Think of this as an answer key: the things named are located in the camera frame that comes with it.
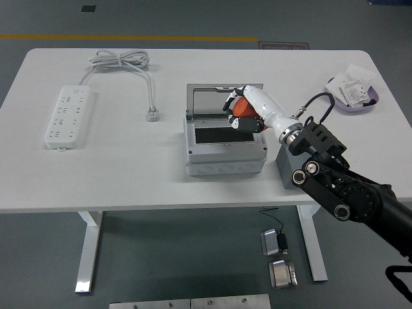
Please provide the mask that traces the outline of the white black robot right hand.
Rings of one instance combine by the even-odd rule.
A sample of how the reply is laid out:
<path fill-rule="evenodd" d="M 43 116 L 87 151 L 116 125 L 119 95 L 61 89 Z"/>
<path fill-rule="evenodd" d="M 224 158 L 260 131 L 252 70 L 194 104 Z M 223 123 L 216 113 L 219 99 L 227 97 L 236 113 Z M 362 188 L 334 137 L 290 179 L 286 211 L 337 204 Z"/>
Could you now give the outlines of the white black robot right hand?
<path fill-rule="evenodd" d="M 257 116 L 235 115 L 234 110 L 229 107 L 237 97 L 243 97 Z M 290 126 L 299 125 L 297 120 L 286 116 L 283 108 L 270 95 L 251 85 L 234 88 L 223 106 L 223 111 L 226 112 L 232 128 L 242 132 L 260 133 L 265 127 L 269 127 L 280 137 Z"/>

